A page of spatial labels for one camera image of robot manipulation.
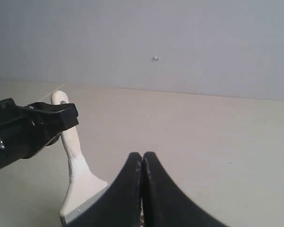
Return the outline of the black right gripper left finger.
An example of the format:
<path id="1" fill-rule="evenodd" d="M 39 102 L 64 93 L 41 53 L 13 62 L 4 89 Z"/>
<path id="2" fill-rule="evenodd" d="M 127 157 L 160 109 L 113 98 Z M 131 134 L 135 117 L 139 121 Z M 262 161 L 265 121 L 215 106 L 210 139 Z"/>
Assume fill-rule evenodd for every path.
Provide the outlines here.
<path id="1" fill-rule="evenodd" d="M 68 227 L 139 227 L 141 215 L 142 157 L 130 153 L 107 190 Z"/>

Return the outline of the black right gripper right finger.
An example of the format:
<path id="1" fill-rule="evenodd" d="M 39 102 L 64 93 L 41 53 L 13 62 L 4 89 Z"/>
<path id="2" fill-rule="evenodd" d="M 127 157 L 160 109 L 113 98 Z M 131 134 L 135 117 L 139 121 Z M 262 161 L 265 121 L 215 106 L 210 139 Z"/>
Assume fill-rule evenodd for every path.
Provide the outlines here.
<path id="1" fill-rule="evenodd" d="M 143 156 L 142 206 L 146 227 L 225 226 L 181 191 L 154 152 Z"/>

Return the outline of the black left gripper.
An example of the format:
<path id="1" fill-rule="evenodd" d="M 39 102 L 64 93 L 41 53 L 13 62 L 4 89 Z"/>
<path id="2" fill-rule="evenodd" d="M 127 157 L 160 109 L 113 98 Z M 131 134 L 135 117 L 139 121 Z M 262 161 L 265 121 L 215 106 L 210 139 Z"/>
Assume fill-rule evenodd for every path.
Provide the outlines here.
<path id="1" fill-rule="evenodd" d="M 0 169 L 33 157 L 78 123 L 75 104 L 36 102 L 18 106 L 12 98 L 1 100 Z"/>

